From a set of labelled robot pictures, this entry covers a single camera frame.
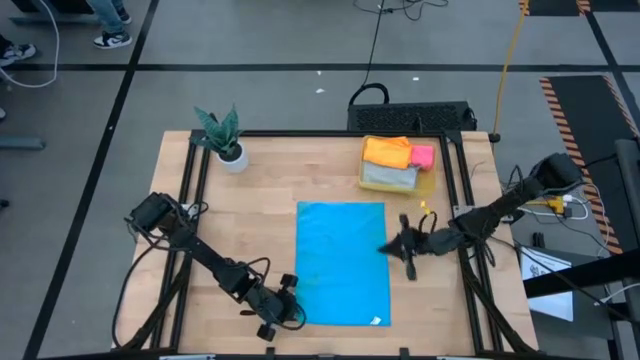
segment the white cable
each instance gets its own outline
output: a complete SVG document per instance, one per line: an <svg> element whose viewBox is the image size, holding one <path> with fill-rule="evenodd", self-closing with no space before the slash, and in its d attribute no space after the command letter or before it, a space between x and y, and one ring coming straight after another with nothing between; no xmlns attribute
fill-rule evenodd
<svg viewBox="0 0 640 360"><path fill-rule="evenodd" d="M49 6L47 6L47 4L43 1L40 0L40 3L42 4L42 6L44 6L44 8L47 10L47 12L49 13L49 17L51 17L51 23L53 24L53 29L56 32L56 57L55 57L55 61L53 63L53 78L51 78L51 80L47 81L44 84L37 84L37 85L30 85L30 84L23 84L19 81L13 80L11 78L11 76L9 76L9 74L7 74L1 67L0 67L0 73L2 73L2 75L4 75L5 78L7 78L7 80L9 80L9 82L16 84L18 86L22 86L25 88L29 88L29 89L39 89L39 88L43 88L45 86L49 86L51 85L54 81L56 81L58 79L58 55L60 53L60 32L58 31L58 25L56 24L56 19L53 16L53 13L51 12L51 9L49 9Z"/></svg>
<svg viewBox="0 0 640 360"><path fill-rule="evenodd" d="M576 204L580 204L580 206L582 206L582 208L584 209L584 215L582 215L580 217L572 216L572 217L569 217L569 218L566 218L566 219L567 220L585 220L585 219L587 219L589 217L589 209L587 209L587 206L585 204L581 203L580 201L578 201L577 199L576 199L575 203ZM557 215L555 213L537 212L537 211L533 211L533 210L530 210L530 209L527 209L527 208L524 208L524 207L519 207L518 210L522 210L522 211L524 211L526 213L534 214L534 215L538 215L538 216L553 216L553 217L559 216L559 215Z"/></svg>
<svg viewBox="0 0 640 360"><path fill-rule="evenodd" d="M638 286L638 285L640 285L640 283L632 284L632 285L627 285L627 286L623 287L622 289L620 289L620 290L618 290L618 291L614 292L613 294L611 294L611 295L609 295L609 296L607 296L607 297L603 297L602 299L600 299L600 301L602 301L602 302L606 303L607 301L609 301L609 300L613 299L613 297L614 297L614 296L616 296L616 295L620 294L621 292L623 292L623 291L627 291L627 290L629 290L629 289L631 289L631 288L633 288L633 287L636 287L636 286ZM595 306L600 306L600 303L594 302L594 303L593 303L593 305L595 305Z"/></svg>
<svg viewBox="0 0 640 360"><path fill-rule="evenodd" d="M604 237L604 246L598 249L598 253L596 254L597 257L600 257L600 255L602 254L602 251L606 249L607 245L609 244L609 234L611 233L611 230L609 227L609 221L607 221L607 216L604 209L604 202L602 201L602 195L600 195L600 189L598 189L598 187L595 184L591 184L591 183L585 184L585 187L587 186L591 186L592 188L594 188L596 190L596 194L598 194L598 201L600 202L600 207L602 207L602 218L604 219L604 226L607 229L606 230L607 234Z"/></svg>

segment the black metal frame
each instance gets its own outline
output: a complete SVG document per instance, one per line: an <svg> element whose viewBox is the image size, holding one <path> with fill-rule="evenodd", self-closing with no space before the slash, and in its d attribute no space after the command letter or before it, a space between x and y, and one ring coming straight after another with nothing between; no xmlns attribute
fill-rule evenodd
<svg viewBox="0 0 640 360"><path fill-rule="evenodd" d="M201 134L201 130L192 131L192 135ZM449 195L449 202L451 207L451 212L453 216L453 207L459 205L458 201L458 193L456 191L456 184L454 181L454 173L453 167L451 163L451 154L449 152L449 141L453 143L456 155L458 159L458 167L460 169L461 180L462 180L462 188L464 193L464 201L466 205L474 205L473 191L471 188L471 179L469 176L469 171L467 168L467 161L464 153L464 147L462 143L462 137L460 132L423 132L420 134L417 133L406 133L406 132L371 132L371 131L344 131L344 130L251 130L243 133L244 137L363 137L365 135L377 135L377 136L398 136L404 135L409 137L423 137L423 138L435 138L439 141L442 159L443 159L443 167L445 172L445 180L447 183L447 191ZM187 201L187 194L189 192L189 187L191 183L191 175L193 172L193 164L195 160L195 152L196 147L193 144L189 145L189 150L187 151L187 158L185 161L185 169L183 172L182 184L180 188L179 200L180 202ZM196 185L196 196L194 199L194 203L200 203L203 200L204 196L204 185L206 183L206 178L208 174L208 164L209 164L210 152L207 150L203 150L202 161L200 173L198 176L198 182ZM482 249L475 249L477 254L482 254ZM462 266L463 261L469 261L469 256L467 250L459 250L458 256L460 260L460 264ZM488 267L486 264L486 260L484 256L476 256L475 257L478 264L478 275L481 279L482 285L484 289L492 296L491 293L491 283L489 278ZM165 265L163 281L162 281L162 289L161 294L166 294L168 287L171 283L171 280L174 275L175 270L175 261L176 256L173 253L169 253L167 256L167 262ZM183 261L189 262L190 265L191 259L186 257ZM160 348L160 339L162 337L162 332L164 329L164 319L158 322L156 329L152 334L152 339L150 342L150 349L148 350L127 350L127 351L114 351L111 353L104 354L87 354L87 355L78 355L78 356L68 356L68 357L59 357L59 358L49 358L52 359L92 359L92 360L101 360L101 359L127 359L127 358L136 358L136 359L157 359L159 356L171 356L178 355L178 348L180 342L180 335L182 331L182 321L184 319L184 311L186 306L186 297L188 291L188 281L185 284L184 288L181 289L178 294L178 301L176 304L176 315L174 317L174 322L171 330L170 336L170 345L168 348ZM542 354L516 354L516 353L505 353L502 346L502 338L500 335L500 331L495 325L493 319L489 317L489 329L491 332L491 340L493 348L492 350L486 350L483 345L482 340L482 330L480 327L480 319L478 317L478 309L476 304L476 297L470 288L469 285L464 283L464 292L466 297L467 304L467 312L469 314L469 325L471 329L471 336L473 340L474 353L476 356L483 356L486 358L513 358L513 359L564 359L567 360L569 358L559 358L553 356L547 356ZM247 355L247 354L216 354L216 359L230 359L230 360L238 360L238 359L309 359L309 358L321 358L326 355L276 355L274 348L267 348L266 354L258 354L258 355ZM399 355L396 356L341 356L341 355L331 355L331 357L340 358L343 360L353 359L353 360L362 360L362 359L371 359L371 360L396 360L400 359L436 359L436 356L411 356L409 354L409 349L400 348Z"/></svg>

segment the wooden tabletop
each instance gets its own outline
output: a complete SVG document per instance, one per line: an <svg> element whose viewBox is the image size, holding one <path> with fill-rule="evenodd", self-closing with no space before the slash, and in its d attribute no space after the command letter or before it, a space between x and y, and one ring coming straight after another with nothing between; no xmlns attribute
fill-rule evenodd
<svg viewBox="0 0 640 360"><path fill-rule="evenodd" d="M151 191L178 197L188 148L189 132L166 132L158 156ZM463 133L464 149L477 205L486 205L501 190L486 133ZM436 190L426 199L360 189L357 185L361 138L245 137L249 167L228 174L215 156L209 162L204 200L210 209L202 215L198 236L223 256L237 261L271 258L267 286L277 287L283 273L295 268L296 203L298 201L384 202L387 238L400 229L398 214L406 213L416 225L423 214L420 201L438 213L438 228L446 226L451 209L437 152ZM436 139L412 138L414 144ZM451 155L456 188L463 201L455 150ZM200 154L196 157L191 193L197 181ZM495 236L511 242L511 231L501 225ZM513 328L537 348L533 323L512 249L490 243L496 267L489 268L496 305ZM140 242L135 257L147 248ZM144 322L158 300L166 253L152 251L131 276L118 320L121 342ZM402 262L389 260L391 278L391 327L307 325L300 331L279 329L272 343L256 337L260 321L240 316L246 306L237 305L199 264L192 268L180 352L263 354L274 346L277 354L397 355L408 347L412 355L473 355L473 344L463 281L457 254L422 256L415 260L418 281L409 282ZM484 347L491 349L486 313L478 303ZM163 344L174 310L168 311Z"/></svg>

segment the small yellow object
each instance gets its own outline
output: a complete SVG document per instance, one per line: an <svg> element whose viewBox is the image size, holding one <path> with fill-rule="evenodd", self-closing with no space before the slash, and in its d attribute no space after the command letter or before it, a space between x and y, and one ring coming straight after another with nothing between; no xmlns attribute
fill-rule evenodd
<svg viewBox="0 0 640 360"><path fill-rule="evenodd" d="M424 201L424 200L423 200L423 201L420 203L420 207L424 209L424 214L425 214L425 215L429 215L429 214L431 214L431 209L429 209L429 208L427 207L427 202L426 202L426 201Z"/></svg>
<svg viewBox="0 0 640 360"><path fill-rule="evenodd" d="M544 201L529 201L527 205L544 205L551 208L551 210L558 214L564 214L564 199L562 196L555 196L552 199L547 199Z"/></svg>

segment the white shoe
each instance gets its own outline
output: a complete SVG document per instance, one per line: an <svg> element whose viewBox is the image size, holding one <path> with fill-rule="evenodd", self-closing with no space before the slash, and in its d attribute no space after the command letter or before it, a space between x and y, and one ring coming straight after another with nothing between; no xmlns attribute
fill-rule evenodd
<svg viewBox="0 0 640 360"><path fill-rule="evenodd" d="M11 45L0 57L0 67L13 64L16 61L25 60L36 54L38 50L33 44Z"/></svg>
<svg viewBox="0 0 640 360"><path fill-rule="evenodd" d="M131 44L133 40L131 36L126 32L120 34L109 34L106 31L102 32L102 36L93 40L93 45L99 49L116 49L119 47L127 46Z"/></svg>

